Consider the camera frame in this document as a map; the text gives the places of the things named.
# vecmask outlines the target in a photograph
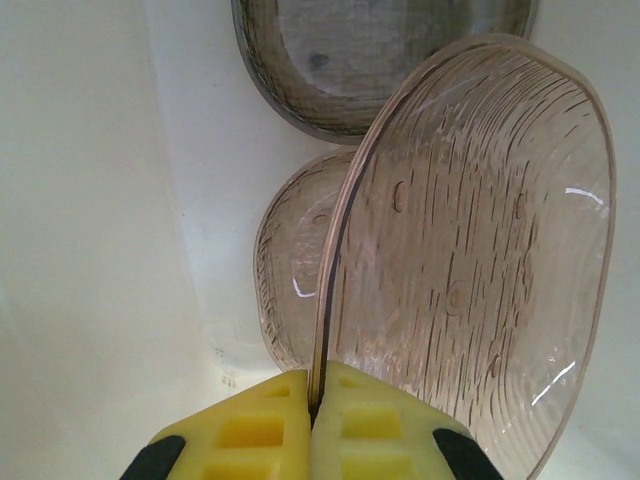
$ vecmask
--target white surface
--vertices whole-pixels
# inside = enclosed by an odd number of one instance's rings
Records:
[[[640,472],[639,22],[635,0],[547,0],[534,37],[600,93],[619,192],[598,340],[545,480]],[[160,427],[275,373],[253,240],[329,148],[262,100],[228,0],[0,2],[0,478],[118,478]]]

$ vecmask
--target clear glass bowl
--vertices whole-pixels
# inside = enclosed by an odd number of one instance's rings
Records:
[[[273,358],[308,368],[318,318],[330,358],[468,425],[505,478],[535,476],[591,352],[614,178],[579,73],[510,36],[444,48],[355,154],[309,165],[267,212],[255,261]]]
[[[402,81],[460,38],[528,38],[537,0],[232,0],[245,64],[303,131],[358,144]]]

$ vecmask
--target smoky brown glass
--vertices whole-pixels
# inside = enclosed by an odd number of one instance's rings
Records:
[[[400,83],[438,49],[489,32],[528,37],[537,0],[232,0],[245,64],[303,131],[358,144]]]
[[[307,307],[286,285],[305,247],[258,238],[256,265],[280,269],[259,284],[282,282],[260,298],[276,361],[310,365],[317,318],[330,358],[468,425],[505,478],[535,477],[581,386],[611,252],[613,149],[592,87],[517,38],[462,40],[402,84],[346,176],[321,166],[270,210],[302,225],[312,191],[335,195],[308,237],[316,259],[326,241]]]

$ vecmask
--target black rubber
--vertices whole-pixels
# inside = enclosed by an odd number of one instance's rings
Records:
[[[171,435],[147,445],[133,459],[120,480],[167,480],[187,441]]]
[[[473,439],[444,428],[435,430],[433,438],[456,480],[503,480]]]

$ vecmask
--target white container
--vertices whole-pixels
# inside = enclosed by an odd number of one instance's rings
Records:
[[[609,116],[618,218],[586,381],[542,479],[640,475],[640,2],[547,0],[534,42]],[[277,372],[252,249],[333,147],[262,99],[228,0],[0,2],[0,478],[118,478]]]

